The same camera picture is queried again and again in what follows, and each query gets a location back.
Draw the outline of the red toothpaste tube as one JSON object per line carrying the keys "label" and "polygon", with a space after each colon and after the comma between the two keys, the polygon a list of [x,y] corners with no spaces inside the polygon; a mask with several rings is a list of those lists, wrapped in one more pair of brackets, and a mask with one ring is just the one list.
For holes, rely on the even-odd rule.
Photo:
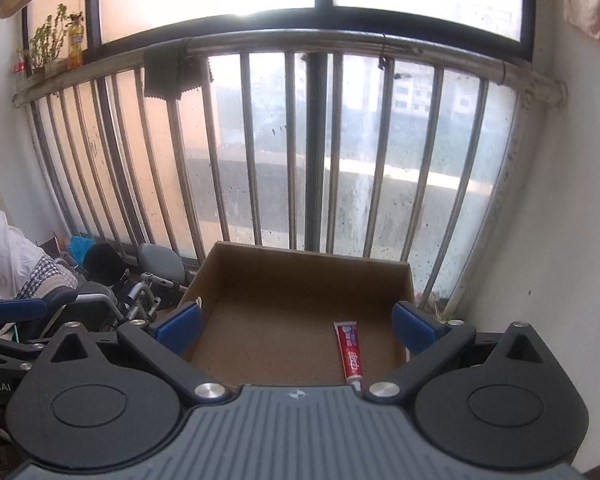
{"label": "red toothpaste tube", "polygon": [[358,323],[354,321],[335,322],[344,380],[356,392],[362,391],[363,367],[360,345],[358,344]]}

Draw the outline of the wheelchair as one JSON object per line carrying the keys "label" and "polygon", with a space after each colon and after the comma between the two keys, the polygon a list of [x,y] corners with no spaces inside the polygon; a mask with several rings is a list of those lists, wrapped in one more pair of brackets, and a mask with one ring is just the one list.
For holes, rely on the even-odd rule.
{"label": "wheelchair", "polygon": [[140,244],[137,261],[140,272],[134,274],[111,246],[93,246],[78,273],[76,300],[45,318],[0,322],[0,337],[28,344],[50,338],[70,321],[91,332],[109,332],[132,320],[154,322],[161,310],[178,304],[194,274],[174,250],[156,244]]}

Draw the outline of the brown cardboard tray box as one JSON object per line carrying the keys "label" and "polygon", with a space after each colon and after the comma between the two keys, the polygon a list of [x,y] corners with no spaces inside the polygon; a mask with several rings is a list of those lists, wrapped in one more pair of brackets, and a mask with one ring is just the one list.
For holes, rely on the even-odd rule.
{"label": "brown cardboard tray box", "polygon": [[343,384],[337,322],[358,326],[364,384],[406,361],[391,327],[414,298],[404,262],[219,242],[184,298],[202,308],[182,358],[232,389]]}

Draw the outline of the yellow bottle on sill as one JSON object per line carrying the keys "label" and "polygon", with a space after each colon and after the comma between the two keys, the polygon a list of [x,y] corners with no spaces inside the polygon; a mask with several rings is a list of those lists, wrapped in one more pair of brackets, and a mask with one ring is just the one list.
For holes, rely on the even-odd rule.
{"label": "yellow bottle on sill", "polygon": [[83,65],[83,39],[84,26],[81,14],[71,15],[71,24],[68,28],[68,61],[69,70],[81,67]]}

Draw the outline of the potted green plant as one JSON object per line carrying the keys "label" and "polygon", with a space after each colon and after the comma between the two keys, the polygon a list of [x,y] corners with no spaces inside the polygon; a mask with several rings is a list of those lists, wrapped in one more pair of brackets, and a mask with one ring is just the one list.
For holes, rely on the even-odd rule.
{"label": "potted green plant", "polygon": [[28,59],[33,73],[41,74],[44,78],[69,70],[68,61],[68,28],[71,15],[68,8],[59,3],[56,14],[49,15],[41,26],[38,26],[33,37],[29,40]]}

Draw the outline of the dark cloth on railing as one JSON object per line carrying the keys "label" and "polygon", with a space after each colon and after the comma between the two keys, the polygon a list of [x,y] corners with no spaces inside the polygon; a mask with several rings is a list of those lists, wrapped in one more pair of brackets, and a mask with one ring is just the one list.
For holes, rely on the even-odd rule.
{"label": "dark cloth on railing", "polygon": [[163,101],[178,101],[182,94],[211,82],[211,68],[206,58],[187,54],[187,38],[153,44],[145,49],[144,96]]}

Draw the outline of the metal window railing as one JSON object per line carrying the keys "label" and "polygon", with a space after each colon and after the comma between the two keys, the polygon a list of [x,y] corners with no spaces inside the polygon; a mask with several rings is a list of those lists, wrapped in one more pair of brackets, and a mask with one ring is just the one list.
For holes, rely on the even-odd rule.
{"label": "metal window railing", "polygon": [[129,50],[14,96],[72,234],[204,261],[224,240],[406,262],[449,318],[501,212],[535,105],[566,87],[527,66],[327,30],[188,40],[177,100]]}

